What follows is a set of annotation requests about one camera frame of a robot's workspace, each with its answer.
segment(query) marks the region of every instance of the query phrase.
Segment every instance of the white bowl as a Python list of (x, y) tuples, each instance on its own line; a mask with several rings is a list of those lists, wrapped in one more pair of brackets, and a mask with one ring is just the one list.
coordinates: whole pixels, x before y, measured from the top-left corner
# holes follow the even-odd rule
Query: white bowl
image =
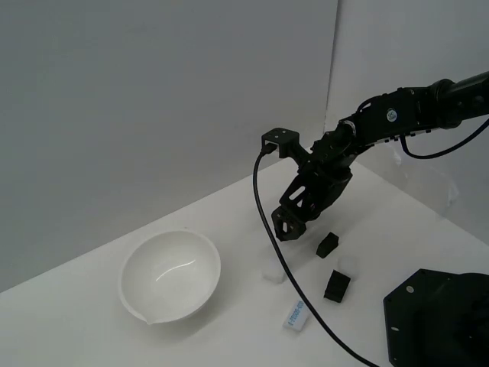
[(211, 297), (221, 259), (214, 244), (189, 230), (141, 243), (122, 265), (119, 297), (138, 319), (168, 323), (195, 313)]

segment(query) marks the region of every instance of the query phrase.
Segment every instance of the white wall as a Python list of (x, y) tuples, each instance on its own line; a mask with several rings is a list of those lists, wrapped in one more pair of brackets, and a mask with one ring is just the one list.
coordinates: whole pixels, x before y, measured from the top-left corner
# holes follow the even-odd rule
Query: white wall
[[(340, 1), (327, 127), (352, 114), (366, 98), (399, 86), (428, 86), (443, 78), (458, 81), (488, 71), (488, 13), (485, 0)], [(411, 138), (410, 150), (440, 151), (483, 121)], [(488, 142), (485, 132), (461, 150), (432, 161), (407, 158), (393, 143), (372, 148), (359, 161), (489, 243)], [(459, 196), (446, 209), (450, 181)]]
[(270, 128), (317, 138), (335, 17), (336, 0), (2, 1), (0, 291), (249, 175)]

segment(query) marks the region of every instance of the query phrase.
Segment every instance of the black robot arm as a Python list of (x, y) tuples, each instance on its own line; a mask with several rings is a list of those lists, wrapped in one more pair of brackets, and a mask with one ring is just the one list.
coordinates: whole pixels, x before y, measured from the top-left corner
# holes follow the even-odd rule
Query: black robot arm
[(262, 136), (262, 145), (277, 145), (280, 158), (292, 158), (299, 167), (280, 198), (280, 206), (272, 213), (277, 238), (298, 239), (306, 231), (306, 222), (316, 219), (338, 199), (352, 177), (350, 164), (373, 145), (400, 139), (408, 155), (423, 158), (407, 150), (406, 137), (437, 128), (456, 128), (463, 120), (487, 114), (489, 72), (459, 83), (440, 80), (428, 87), (399, 88), (370, 98), (356, 113), (340, 120), (336, 130), (315, 141), (311, 153), (300, 145), (299, 133), (285, 128), (269, 131)]

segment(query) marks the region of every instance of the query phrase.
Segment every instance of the black cable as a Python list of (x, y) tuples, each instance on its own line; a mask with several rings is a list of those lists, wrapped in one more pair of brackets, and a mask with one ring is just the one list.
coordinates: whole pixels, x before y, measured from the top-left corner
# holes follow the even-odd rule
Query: black cable
[(268, 237), (270, 238), (272, 242), (272, 246), (274, 247), (275, 252), (277, 253), (278, 259), (280, 260), (280, 263), (282, 264), (282, 267), (285, 271), (285, 274), (287, 274), (287, 277), (290, 279), (290, 283), (292, 283), (293, 287), (296, 288), (297, 293), (299, 294), (300, 298), (303, 300), (303, 302), (306, 304), (307, 308), (309, 308), (309, 311), (314, 315), (316, 320), (318, 320), (319, 324), (322, 326), (322, 328), (328, 333), (328, 335), (339, 344), (340, 347), (342, 347), (350, 356), (353, 358), (357, 359), (359, 362), (362, 362), (365, 365), (368, 365), (370, 367), (379, 367), (378, 365), (375, 365), (372, 362), (369, 362), (362, 356), (358, 355), (355, 353), (353, 350), (350, 349), (346, 344), (342, 342), (341, 339), (339, 339), (335, 333), (329, 328), (329, 326), (324, 322), (324, 320), (321, 318), (319, 315), (318, 311), (314, 308), (314, 306), (311, 304), (311, 302), (307, 299), (306, 295), (304, 294), (303, 290), (300, 288), (299, 284), (297, 284), (297, 281), (295, 277), (292, 275), (292, 272), (289, 269), (289, 266), (287, 265), (287, 262), (285, 261), (285, 258), (283, 258), (282, 252), (280, 251), (280, 248), (278, 247), (277, 240), (275, 239), (274, 234), (272, 233), (272, 230), (268, 224), (267, 217), (265, 216), (265, 213), (263, 211), (263, 207), (261, 206), (261, 201), (260, 201), (260, 195), (258, 193), (258, 168), (260, 166), (261, 158), (263, 158), (265, 155), (271, 153), (272, 151), (275, 150), (277, 146), (273, 144), (266, 145), (264, 149), (260, 152), (258, 155), (258, 158), (256, 162), (254, 163), (254, 168), (253, 168), (253, 194), (254, 194), (254, 200), (257, 204), (258, 212), (260, 213), (260, 218), (261, 221), (263, 222), (263, 225), (265, 226), (265, 229), (267, 231)]
[(371, 98), (363, 101), (360, 104), (360, 106), (357, 108), (357, 112), (360, 112), (362, 109), (364, 109), (367, 105), (370, 105), (377, 98), (379, 98), (379, 96), (371, 97)]
[(428, 155), (417, 155), (417, 154), (411, 153), (407, 147), (406, 137), (400, 136), (399, 139), (400, 139), (400, 144), (403, 147), (404, 153), (406, 153), (410, 157), (415, 158), (415, 159), (433, 159), (433, 158), (439, 158), (439, 157), (446, 155), (448, 153), (452, 153), (453, 151), (456, 151), (460, 147), (463, 147), (468, 142), (470, 142), (475, 137), (477, 137), (480, 133), (482, 133), (486, 129), (486, 127), (488, 127), (488, 126), (489, 126), (489, 119), (484, 124), (482, 124), (477, 130), (475, 130), (472, 134), (470, 134), (467, 138), (460, 141), (458, 144), (455, 144), (453, 147), (445, 149), (444, 151), (439, 151), (438, 153), (428, 154)]

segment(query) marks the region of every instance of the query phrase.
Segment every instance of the white table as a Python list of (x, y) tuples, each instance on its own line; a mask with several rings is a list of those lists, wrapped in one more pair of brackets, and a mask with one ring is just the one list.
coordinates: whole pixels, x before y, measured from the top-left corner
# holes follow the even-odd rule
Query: white table
[[(310, 300), (356, 352), (389, 366), (383, 298), (419, 268), (488, 272), (489, 247), (360, 165), (342, 197), (283, 249)], [(260, 173), (270, 215), (295, 175), (291, 161)], [(194, 317), (148, 326), (121, 305), (116, 279), (141, 240), (189, 227), (207, 235), (222, 258), (222, 276)], [(333, 231), (340, 246), (326, 259), (316, 246)], [(341, 304), (322, 298), (340, 255), (358, 257), (359, 279)], [(361, 365), (310, 318), (301, 333), (282, 328), (297, 300), (288, 281), (261, 278), (272, 256), (247, 177), (192, 205), (122, 236), (0, 294), (0, 365)]]

